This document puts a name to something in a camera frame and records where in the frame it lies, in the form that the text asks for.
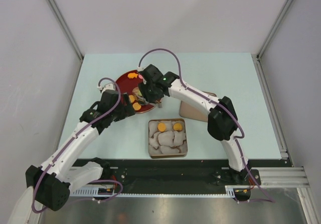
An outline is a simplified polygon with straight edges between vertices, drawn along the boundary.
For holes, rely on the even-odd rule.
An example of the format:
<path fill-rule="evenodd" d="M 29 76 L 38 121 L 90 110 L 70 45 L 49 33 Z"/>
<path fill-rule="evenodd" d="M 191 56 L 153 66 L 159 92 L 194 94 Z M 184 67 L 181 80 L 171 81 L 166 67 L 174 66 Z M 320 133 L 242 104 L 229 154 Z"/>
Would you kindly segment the round red plate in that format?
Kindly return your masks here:
<path fill-rule="evenodd" d="M 134 78 L 134 79 L 129 79 L 127 77 L 127 75 L 129 73 L 136 73 L 138 74 L 137 78 Z M 137 96 L 140 95 L 142 96 L 139 88 L 138 88 L 138 84 L 139 83 L 142 83 L 143 82 L 143 79 L 140 79 L 139 77 L 139 73 L 137 70 L 131 70 L 131 71 L 128 71 L 124 74 L 122 74 L 117 80 L 116 80 L 116 83 L 118 84 L 118 86 L 120 87 L 120 90 L 121 90 L 121 93 L 126 93 L 128 96 L 129 95 L 134 95 L 135 98 L 136 98 L 136 101 L 137 102 Z M 138 111 L 135 111 L 137 114 L 142 114 L 142 113 L 146 113 L 152 109 L 154 109 L 156 107 L 152 106 L 152 105 L 142 105 L 141 106 L 141 109 L 138 110 Z"/>

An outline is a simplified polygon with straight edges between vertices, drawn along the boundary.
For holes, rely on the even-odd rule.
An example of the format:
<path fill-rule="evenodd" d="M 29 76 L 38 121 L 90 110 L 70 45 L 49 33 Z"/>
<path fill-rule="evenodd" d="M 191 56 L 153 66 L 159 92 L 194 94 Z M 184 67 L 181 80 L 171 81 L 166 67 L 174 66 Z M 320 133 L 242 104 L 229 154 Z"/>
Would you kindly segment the gold tin lid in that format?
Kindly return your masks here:
<path fill-rule="evenodd" d="M 188 90 L 180 94 L 180 99 L 180 116 L 201 122 L 208 121 L 209 110 L 215 106 L 208 99 Z"/>

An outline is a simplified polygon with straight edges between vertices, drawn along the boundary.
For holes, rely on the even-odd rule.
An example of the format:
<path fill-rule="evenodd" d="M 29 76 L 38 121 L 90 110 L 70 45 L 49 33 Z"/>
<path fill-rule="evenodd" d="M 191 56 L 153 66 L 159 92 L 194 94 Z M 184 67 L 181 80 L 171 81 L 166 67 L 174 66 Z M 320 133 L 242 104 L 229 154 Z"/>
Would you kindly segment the metal tongs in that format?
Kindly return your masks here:
<path fill-rule="evenodd" d="M 140 95 L 137 96 L 137 102 L 140 105 L 152 105 L 152 106 L 157 107 L 157 108 L 162 108 L 163 107 L 163 104 L 162 104 L 161 101 L 148 102 L 143 96 L 140 96 Z"/>

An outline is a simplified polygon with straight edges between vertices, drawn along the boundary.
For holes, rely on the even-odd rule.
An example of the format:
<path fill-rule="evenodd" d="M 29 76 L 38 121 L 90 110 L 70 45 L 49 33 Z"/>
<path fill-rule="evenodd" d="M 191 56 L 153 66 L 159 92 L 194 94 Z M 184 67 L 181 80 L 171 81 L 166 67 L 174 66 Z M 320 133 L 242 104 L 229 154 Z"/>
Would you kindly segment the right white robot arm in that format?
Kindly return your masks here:
<path fill-rule="evenodd" d="M 249 179 L 248 159 L 244 155 L 239 140 L 245 137 L 244 130 L 230 98 L 217 98 L 198 90 L 183 81 L 180 74 L 161 71 L 150 64 L 138 67 L 142 78 L 138 88 L 143 98 L 155 103 L 164 96 L 178 99 L 196 108 L 207 116 L 207 131 L 211 137 L 221 142 L 232 170 L 231 178 L 236 184 L 244 184 Z"/>

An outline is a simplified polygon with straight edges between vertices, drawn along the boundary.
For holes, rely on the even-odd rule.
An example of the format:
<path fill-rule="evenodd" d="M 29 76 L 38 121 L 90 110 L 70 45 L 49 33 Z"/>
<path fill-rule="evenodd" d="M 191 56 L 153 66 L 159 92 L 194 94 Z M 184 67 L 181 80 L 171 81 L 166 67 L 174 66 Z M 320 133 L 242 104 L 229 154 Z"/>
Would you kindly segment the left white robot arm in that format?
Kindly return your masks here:
<path fill-rule="evenodd" d="M 65 205 L 72 192 L 86 184 L 117 184 L 111 178 L 110 164 L 97 157 L 74 173 L 69 170 L 87 146 L 112 122 L 134 114 L 127 93 L 103 91 L 101 99 L 82 114 L 68 140 L 39 167 L 31 165 L 26 170 L 27 187 L 33 188 L 32 202 L 41 203 L 44 209 L 57 211 Z"/>

